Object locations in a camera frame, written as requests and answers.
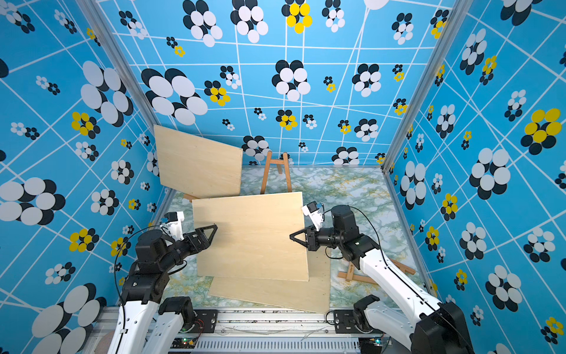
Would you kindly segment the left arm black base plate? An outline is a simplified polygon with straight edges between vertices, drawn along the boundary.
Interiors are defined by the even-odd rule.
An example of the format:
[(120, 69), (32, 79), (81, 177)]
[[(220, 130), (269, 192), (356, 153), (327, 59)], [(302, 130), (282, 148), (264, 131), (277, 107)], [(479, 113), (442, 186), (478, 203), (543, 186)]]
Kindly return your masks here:
[(191, 315), (194, 322), (186, 324), (182, 313), (177, 314), (174, 311), (164, 312), (157, 316), (155, 330), (157, 330), (158, 334), (172, 332), (173, 329), (178, 329), (179, 333), (214, 333), (218, 323), (218, 314), (219, 311), (217, 309), (196, 309), (193, 311), (193, 315)]

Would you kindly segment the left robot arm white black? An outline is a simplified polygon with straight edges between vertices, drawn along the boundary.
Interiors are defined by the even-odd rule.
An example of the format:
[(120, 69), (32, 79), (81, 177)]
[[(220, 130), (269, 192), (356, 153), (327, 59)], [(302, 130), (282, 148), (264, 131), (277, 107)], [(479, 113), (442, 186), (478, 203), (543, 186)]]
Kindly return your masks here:
[(137, 261), (119, 295), (120, 307), (109, 353), (168, 353), (186, 330), (199, 341), (215, 332), (218, 311), (196, 311), (188, 296), (163, 298), (176, 266), (208, 249), (218, 231), (212, 224), (174, 238), (153, 228), (138, 238)]

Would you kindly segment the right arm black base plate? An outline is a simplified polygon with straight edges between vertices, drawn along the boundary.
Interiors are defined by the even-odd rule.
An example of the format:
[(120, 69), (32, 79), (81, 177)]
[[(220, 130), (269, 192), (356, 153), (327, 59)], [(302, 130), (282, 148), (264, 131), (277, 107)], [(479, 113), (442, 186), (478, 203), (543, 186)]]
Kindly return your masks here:
[(362, 330), (355, 321), (353, 310), (332, 310), (326, 317), (326, 321), (334, 327), (338, 334), (371, 334), (377, 336), (384, 334), (383, 331), (377, 329)]

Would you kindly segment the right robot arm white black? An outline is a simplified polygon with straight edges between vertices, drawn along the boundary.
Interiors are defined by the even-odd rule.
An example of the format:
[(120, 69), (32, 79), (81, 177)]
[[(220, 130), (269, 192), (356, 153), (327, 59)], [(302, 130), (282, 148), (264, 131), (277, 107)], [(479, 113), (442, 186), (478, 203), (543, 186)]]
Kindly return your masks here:
[(330, 209), (331, 227), (323, 226), (323, 206), (311, 202), (302, 207), (312, 224), (290, 239), (310, 251), (320, 247), (339, 249), (342, 257), (377, 283), (397, 304), (393, 310), (377, 296), (362, 298), (354, 305), (358, 330), (388, 334), (412, 353), (473, 353), (472, 340), (461, 308), (453, 302), (441, 302), (421, 289), (404, 274), (380, 244), (361, 233), (355, 220), (356, 208), (337, 205)]

